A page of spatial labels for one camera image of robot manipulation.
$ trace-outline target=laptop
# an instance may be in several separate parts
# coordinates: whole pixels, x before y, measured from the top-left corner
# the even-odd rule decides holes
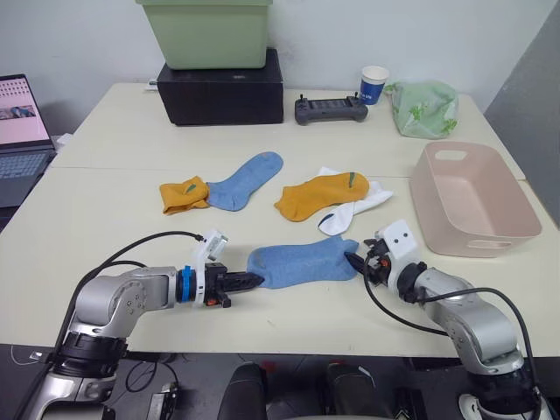
[[[54,156],[25,75],[0,76],[0,208],[19,206]]]

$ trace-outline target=blue sock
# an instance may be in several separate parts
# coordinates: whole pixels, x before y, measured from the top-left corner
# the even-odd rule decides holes
[[[230,212],[241,210],[247,205],[250,195],[274,177],[283,164],[280,155],[274,151],[259,153],[228,179],[206,183],[210,190],[206,203]]]
[[[356,252],[358,242],[339,234],[309,245],[280,245],[255,249],[248,256],[247,272],[264,278],[261,287],[279,289],[318,280],[350,280],[356,270],[345,252]]]

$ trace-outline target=white sock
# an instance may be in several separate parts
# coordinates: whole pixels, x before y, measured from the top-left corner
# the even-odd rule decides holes
[[[319,176],[338,175],[341,172],[322,167]],[[393,196],[392,191],[385,191],[377,181],[369,181],[369,191],[364,199],[352,203],[341,204],[325,216],[319,223],[318,228],[324,234],[334,236],[346,232],[352,223],[355,214],[364,212],[369,208],[379,206]]]

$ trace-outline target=gray wall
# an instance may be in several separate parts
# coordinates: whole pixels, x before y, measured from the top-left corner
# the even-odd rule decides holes
[[[0,74],[26,73],[51,134],[74,132],[117,81],[164,58],[134,0],[2,1]],[[360,70],[438,79],[484,110],[556,0],[274,0],[270,43],[287,88],[354,91]]]
[[[560,225],[560,3],[486,111]]]

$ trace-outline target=white wall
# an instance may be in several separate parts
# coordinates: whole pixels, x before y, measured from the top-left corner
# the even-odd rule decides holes
[[[439,79],[484,110],[556,0],[276,0],[270,42],[287,88],[355,90],[367,64]],[[26,73],[53,134],[73,131],[116,81],[164,59],[133,0],[4,0],[0,74]]]

